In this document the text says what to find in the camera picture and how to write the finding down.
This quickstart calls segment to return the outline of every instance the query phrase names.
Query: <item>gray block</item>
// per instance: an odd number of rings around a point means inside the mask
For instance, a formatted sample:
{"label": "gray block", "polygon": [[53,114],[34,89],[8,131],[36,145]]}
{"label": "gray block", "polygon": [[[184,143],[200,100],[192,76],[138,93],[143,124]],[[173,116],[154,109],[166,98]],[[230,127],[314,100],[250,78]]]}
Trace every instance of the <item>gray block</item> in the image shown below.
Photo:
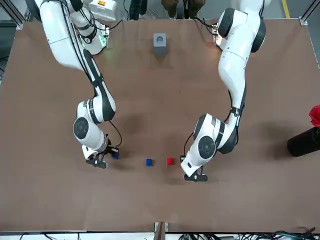
{"label": "gray block", "polygon": [[167,55],[167,35],[165,33],[155,33],[153,35],[153,51],[157,57]]}

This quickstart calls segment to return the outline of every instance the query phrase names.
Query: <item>metal frame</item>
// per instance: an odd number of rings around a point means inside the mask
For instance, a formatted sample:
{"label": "metal frame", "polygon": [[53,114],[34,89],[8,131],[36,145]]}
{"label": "metal frame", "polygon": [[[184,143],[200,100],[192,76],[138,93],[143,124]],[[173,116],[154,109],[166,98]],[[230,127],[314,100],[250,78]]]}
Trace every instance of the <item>metal frame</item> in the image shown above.
{"label": "metal frame", "polygon": [[299,17],[301,26],[307,26],[308,25],[308,18],[310,15],[314,12],[314,10],[318,7],[320,4],[320,0],[314,0],[311,5],[308,7],[306,12]]}
{"label": "metal frame", "polygon": [[10,0],[0,0],[0,6],[16,24],[18,30],[22,29],[24,22],[29,20],[30,12],[28,8],[25,13],[21,13]]}

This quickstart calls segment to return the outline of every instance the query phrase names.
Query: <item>small blue object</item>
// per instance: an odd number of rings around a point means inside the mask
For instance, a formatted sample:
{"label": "small blue object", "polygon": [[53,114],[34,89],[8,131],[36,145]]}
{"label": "small blue object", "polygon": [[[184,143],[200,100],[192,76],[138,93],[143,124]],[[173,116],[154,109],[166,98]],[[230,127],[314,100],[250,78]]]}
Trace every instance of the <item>small blue object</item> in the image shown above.
{"label": "small blue object", "polygon": [[119,159],[119,150],[112,152],[111,156],[113,159]]}
{"label": "small blue object", "polygon": [[152,167],[152,159],[150,159],[150,158],[146,159],[146,166],[147,167]]}

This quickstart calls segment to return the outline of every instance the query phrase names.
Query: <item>red cube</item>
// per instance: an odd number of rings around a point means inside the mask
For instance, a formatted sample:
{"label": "red cube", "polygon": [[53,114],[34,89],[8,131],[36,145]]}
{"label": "red cube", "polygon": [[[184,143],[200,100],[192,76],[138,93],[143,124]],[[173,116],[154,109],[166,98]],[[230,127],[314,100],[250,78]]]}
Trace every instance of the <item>red cube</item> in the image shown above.
{"label": "red cube", "polygon": [[168,158],[166,159],[166,164],[167,164],[168,166],[173,165],[173,164],[174,164],[174,159],[173,159],[172,157],[168,157]]}

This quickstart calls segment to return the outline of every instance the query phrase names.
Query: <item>person's leg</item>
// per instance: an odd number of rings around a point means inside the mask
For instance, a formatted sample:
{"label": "person's leg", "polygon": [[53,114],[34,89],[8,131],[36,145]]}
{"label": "person's leg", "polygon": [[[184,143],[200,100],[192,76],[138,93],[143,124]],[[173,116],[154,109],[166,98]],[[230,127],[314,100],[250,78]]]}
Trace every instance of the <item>person's leg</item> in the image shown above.
{"label": "person's leg", "polygon": [[142,0],[140,7],[140,15],[144,15],[147,12],[148,0]]}
{"label": "person's leg", "polygon": [[199,10],[206,4],[206,0],[189,0],[188,13],[191,19],[194,19]]}
{"label": "person's leg", "polygon": [[167,10],[169,17],[173,18],[176,15],[178,0],[161,0],[161,3],[165,10]]}
{"label": "person's leg", "polygon": [[130,20],[139,20],[139,13],[141,8],[141,0],[131,0],[129,8]]}

